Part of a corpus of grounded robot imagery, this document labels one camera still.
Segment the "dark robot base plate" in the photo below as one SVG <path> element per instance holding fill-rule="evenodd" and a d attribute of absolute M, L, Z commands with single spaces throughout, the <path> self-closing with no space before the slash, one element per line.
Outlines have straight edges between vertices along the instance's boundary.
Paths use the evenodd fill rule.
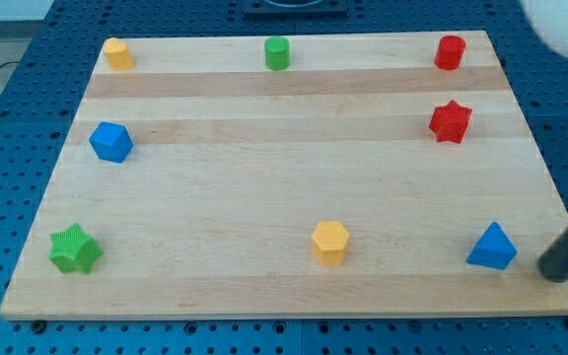
<path fill-rule="evenodd" d="M 348 0 L 242 0 L 245 17 L 342 15 Z"/>

